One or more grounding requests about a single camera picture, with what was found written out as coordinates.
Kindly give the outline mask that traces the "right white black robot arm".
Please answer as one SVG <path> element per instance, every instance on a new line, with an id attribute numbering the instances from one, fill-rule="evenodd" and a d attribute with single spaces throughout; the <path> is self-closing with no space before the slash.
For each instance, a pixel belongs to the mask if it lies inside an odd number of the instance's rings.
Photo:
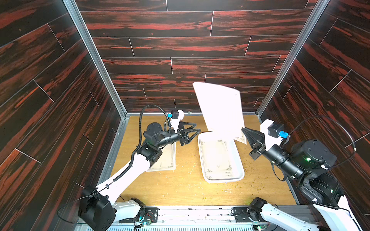
<path id="1" fill-rule="evenodd" d="M 260 131 L 242 128 L 256 160 L 263 156 L 272 168 L 283 173 L 282 181 L 297 181 L 297 188 L 324 218 L 330 231 L 360 231 L 338 180 L 329 171 L 337 157 L 319 140 L 306 140 L 294 145 L 291 151 L 283 148 L 290 134 L 283 125 L 272 123 Z"/>

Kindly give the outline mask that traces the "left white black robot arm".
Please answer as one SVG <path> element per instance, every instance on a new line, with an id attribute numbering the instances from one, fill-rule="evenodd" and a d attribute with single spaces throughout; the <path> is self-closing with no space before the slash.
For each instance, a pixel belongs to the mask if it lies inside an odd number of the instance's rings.
<path id="1" fill-rule="evenodd" d="M 180 142 L 189 144 L 201 130 L 195 123 L 180 122 L 178 127 L 164 131 L 154 122 L 144 132 L 144 142 L 134 152 L 131 161 L 115 175 L 97 186 L 87 186 L 82 192 L 79 217 L 94 231 L 106 231 L 114 222 L 129 220 L 140 226 L 153 218 L 145 212 L 145 205 L 136 198 L 118 203 L 121 193 L 162 156 L 162 149 Z"/>

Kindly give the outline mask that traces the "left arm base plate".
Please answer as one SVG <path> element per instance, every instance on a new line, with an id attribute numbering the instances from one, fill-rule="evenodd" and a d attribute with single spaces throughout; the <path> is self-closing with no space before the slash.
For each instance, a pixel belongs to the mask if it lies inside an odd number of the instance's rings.
<path id="1" fill-rule="evenodd" d="M 159 208 L 145 207 L 141 208 L 137 214 L 137 222 L 143 224 L 157 223 L 159 216 Z"/>

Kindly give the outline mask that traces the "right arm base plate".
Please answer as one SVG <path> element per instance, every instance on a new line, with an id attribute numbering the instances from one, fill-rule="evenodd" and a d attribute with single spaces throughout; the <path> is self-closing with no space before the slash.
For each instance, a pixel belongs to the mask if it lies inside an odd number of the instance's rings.
<path id="1" fill-rule="evenodd" d="M 253 222 L 251 219 L 249 207 L 233 207 L 231 214 L 234 216 L 236 222 Z"/>

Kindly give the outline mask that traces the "ornate stationery paper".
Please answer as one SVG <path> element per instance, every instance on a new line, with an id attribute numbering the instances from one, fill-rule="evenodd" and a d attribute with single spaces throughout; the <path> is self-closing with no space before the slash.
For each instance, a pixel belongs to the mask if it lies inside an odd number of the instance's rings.
<path id="1" fill-rule="evenodd" d="M 246 144 L 240 91 L 204 82 L 194 82 L 193 88 L 208 131 Z"/>
<path id="2" fill-rule="evenodd" d="M 175 170 L 176 143 L 166 145 L 162 149 L 162 155 L 158 161 L 147 170 L 147 172 Z"/>

